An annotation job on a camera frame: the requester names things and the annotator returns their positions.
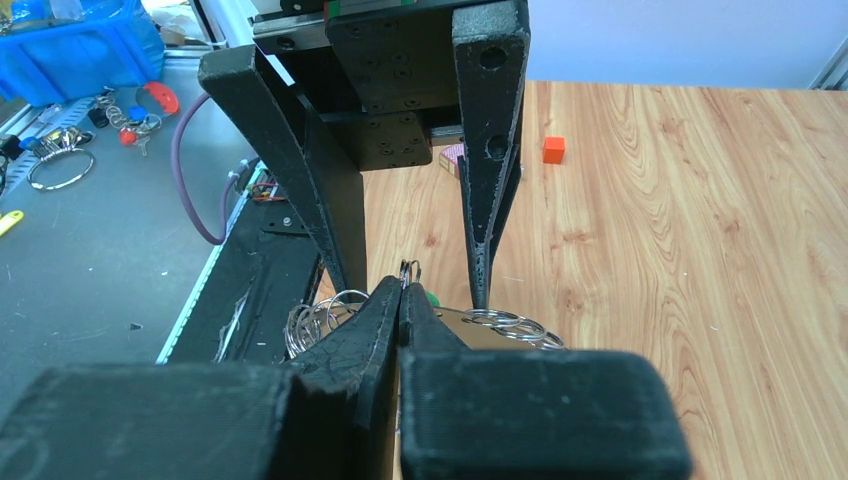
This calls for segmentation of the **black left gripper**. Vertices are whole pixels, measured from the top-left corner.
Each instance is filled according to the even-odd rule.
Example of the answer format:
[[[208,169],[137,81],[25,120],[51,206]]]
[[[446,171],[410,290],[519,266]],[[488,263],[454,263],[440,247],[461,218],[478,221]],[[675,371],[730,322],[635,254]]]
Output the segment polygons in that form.
[[[255,46],[204,55],[198,81],[276,177],[334,287],[367,287],[359,170],[425,165],[434,147],[463,139],[471,301],[487,308],[521,176],[527,2],[493,1],[454,13],[450,1],[278,6],[271,11],[260,2],[253,39],[311,105]]]

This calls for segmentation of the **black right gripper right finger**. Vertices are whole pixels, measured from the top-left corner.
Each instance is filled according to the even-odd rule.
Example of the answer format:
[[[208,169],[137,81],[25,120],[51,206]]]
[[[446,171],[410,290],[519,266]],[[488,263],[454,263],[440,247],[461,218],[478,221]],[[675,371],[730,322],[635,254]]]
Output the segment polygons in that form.
[[[400,465],[407,479],[688,479],[668,388],[616,350],[475,350],[422,286],[399,306]]]

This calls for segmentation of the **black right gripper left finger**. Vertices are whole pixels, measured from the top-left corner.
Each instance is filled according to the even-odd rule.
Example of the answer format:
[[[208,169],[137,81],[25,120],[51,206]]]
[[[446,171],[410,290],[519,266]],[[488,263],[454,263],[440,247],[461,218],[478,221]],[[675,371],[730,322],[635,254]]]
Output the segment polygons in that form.
[[[381,479],[397,314],[359,311],[275,365],[75,365],[41,374],[1,428],[5,479]]]

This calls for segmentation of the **green key tag with key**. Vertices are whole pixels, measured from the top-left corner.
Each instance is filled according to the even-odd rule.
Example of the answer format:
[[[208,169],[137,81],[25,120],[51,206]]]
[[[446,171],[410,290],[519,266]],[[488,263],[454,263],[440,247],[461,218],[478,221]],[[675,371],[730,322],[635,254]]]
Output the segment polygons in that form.
[[[429,300],[429,302],[432,306],[434,306],[434,307],[440,307],[441,306],[440,300],[438,299],[438,297],[434,293],[432,293],[430,291],[426,291],[426,296],[427,296],[427,298],[428,298],[428,300]]]

